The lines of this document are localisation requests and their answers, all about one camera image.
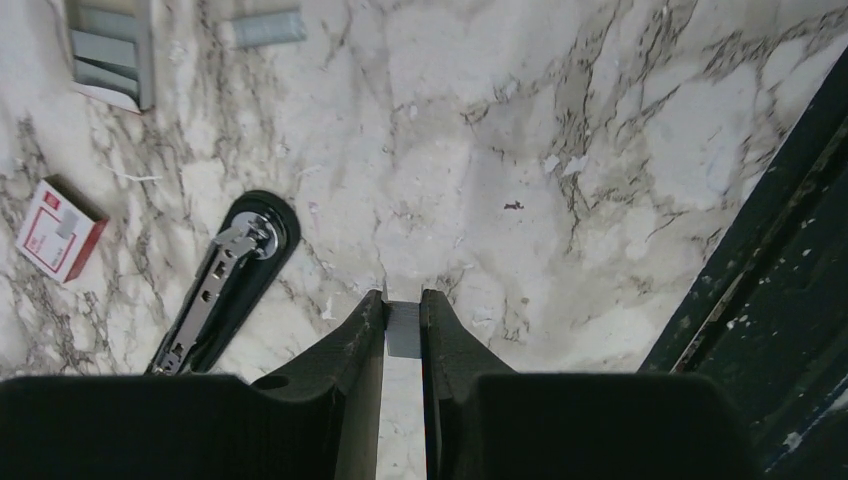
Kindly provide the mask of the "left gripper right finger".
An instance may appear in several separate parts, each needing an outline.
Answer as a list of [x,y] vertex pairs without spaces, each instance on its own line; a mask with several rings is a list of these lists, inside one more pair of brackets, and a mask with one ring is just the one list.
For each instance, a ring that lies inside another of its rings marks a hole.
[[431,479],[758,479],[726,396],[697,375],[519,373],[421,298]]

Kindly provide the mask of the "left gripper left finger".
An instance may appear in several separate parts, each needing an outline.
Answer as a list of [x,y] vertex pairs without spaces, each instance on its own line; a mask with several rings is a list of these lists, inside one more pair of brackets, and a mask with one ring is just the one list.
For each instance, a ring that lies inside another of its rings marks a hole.
[[372,479],[386,307],[252,383],[231,375],[33,376],[1,385],[5,479]]

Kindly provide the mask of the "red white staple box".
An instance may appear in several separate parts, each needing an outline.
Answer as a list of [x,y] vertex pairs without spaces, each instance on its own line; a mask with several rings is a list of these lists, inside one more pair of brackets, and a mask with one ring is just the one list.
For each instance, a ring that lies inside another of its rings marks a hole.
[[109,222],[108,215],[60,175],[38,183],[15,247],[60,284],[76,279]]

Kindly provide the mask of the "beige staple box tray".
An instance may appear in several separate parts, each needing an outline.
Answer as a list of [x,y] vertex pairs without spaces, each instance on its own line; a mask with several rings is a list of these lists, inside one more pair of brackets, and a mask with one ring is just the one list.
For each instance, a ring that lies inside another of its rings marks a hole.
[[75,91],[135,114],[155,105],[149,1],[66,1]]

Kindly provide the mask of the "loose staple strips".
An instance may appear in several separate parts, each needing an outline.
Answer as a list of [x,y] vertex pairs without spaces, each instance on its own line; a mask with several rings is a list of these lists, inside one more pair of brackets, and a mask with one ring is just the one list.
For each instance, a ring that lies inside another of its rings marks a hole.
[[296,43],[307,38],[299,9],[265,12],[230,20],[225,32],[232,48]]

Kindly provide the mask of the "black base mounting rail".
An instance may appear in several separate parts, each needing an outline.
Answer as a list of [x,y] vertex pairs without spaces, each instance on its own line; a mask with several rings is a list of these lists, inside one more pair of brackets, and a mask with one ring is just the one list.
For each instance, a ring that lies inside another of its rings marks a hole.
[[642,363],[710,378],[769,479],[847,475],[847,60],[840,57]]

